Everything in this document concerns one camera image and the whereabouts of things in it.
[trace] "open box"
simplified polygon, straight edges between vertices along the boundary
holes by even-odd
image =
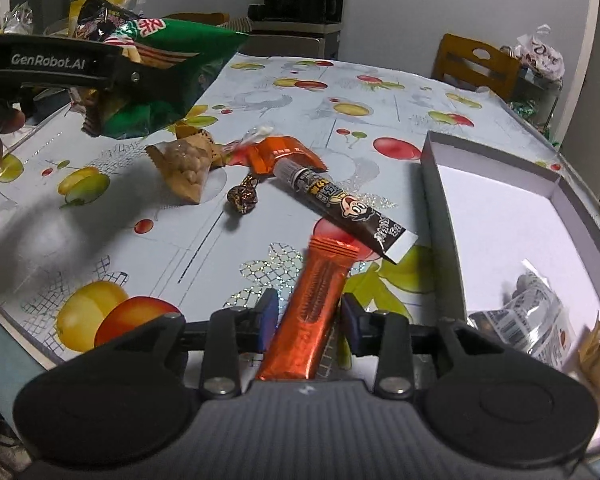
[[[577,347],[600,315],[600,229],[567,181],[437,132],[427,136],[421,165],[440,316],[500,309],[527,259],[568,310],[574,334],[563,371],[586,383]],[[589,450],[600,450],[600,422]]]

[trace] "fruit-patterned tablecloth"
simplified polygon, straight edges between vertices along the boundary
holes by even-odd
[[[335,182],[419,234],[398,266],[362,247],[347,282],[367,308],[416,322],[436,319],[419,164],[428,130],[562,172],[600,225],[552,146],[488,91],[351,63],[236,55],[185,121],[223,144],[258,126],[297,137]],[[231,214],[226,192],[248,171],[239,157],[210,174],[203,203],[183,205],[144,153],[171,132],[91,139],[81,124],[60,110],[5,157],[0,174],[0,322],[46,367],[92,348],[99,330],[132,322],[138,310],[167,308],[157,300],[202,320],[224,306],[253,306],[274,287],[282,312],[312,233],[356,243],[274,179],[258,186],[253,212]],[[338,368],[331,343],[324,376]],[[187,381],[198,362],[190,358]],[[245,356],[245,373],[258,362]],[[347,356],[340,364],[351,365]]]

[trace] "green plastic bag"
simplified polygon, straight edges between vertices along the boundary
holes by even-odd
[[[104,43],[123,47],[132,61],[176,71],[186,82],[177,99],[132,102],[99,92],[86,106],[83,130],[113,139],[144,137],[183,118],[248,38],[202,23],[144,18],[117,28]]]

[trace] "screw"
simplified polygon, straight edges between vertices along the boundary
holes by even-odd
[[[229,377],[212,377],[203,386],[206,391],[216,395],[230,394],[235,390],[235,383]]]
[[[388,394],[405,394],[411,390],[411,381],[404,377],[385,377],[380,381],[380,388]]]

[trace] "wooden chair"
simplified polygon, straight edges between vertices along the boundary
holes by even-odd
[[[222,25],[229,21],[229,15],[225,12],[176,12],[165,18],[172,20],[183,20],[185,22],[205,23],[205,25]]]
[[[471,63],[484,67],[489,75],[474,70]],[[508,101],[516,85],[519,68],[517,59],[489,44],[445,34],[440,42],[432,78],[444,81],[446,74],[475,88],[488,86]]]

